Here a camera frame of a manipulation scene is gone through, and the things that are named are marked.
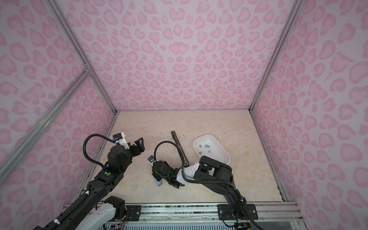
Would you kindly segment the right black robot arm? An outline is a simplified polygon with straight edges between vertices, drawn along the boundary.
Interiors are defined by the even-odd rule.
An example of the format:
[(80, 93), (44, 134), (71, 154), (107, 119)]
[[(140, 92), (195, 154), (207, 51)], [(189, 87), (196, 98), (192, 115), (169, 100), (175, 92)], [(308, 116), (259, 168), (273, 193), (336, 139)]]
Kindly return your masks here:
[(165, 180), (179, 189), (187, 184), (200, 184), (216, 194), (225, 197), (230, 214), (236, 219), (247, 219), (246, 199), (235, 186), (232, 168), (207, 156), (200, 158), (190, 171), (189, 168), (172, 168), (166, 161), (158, 161), (154, 156), (148, 158), (152, 166), (152, 176)]

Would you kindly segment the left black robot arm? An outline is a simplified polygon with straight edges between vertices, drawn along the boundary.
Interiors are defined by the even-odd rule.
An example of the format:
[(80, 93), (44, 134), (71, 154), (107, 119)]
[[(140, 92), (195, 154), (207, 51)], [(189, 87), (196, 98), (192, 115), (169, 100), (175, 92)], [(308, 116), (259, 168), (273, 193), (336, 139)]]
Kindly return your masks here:
[(95, 136), (92, 134), (86, 138), (82, 150), (88, 161), (101, 166), (101, 171), (88, 183), (86, 191), (64, 212), (44, 226), (44, 230), (97, 230), (110, 220), (128, 219), (124, 200), (115, 196), (104, 201), (98, 210), (93, 208), (123, 179), (127, 168), (132, 164), (132, 159), (145, 151), (144, 139), (140, 138), (134, 144), (130, 144), (126, 142), (123, 133), (114, 135), (113, 139), (99, 135), (100, 138), (114, 143), (108, 153), (107, 162), (102, 164), (90, 158), (86, 152), (88, 141)]

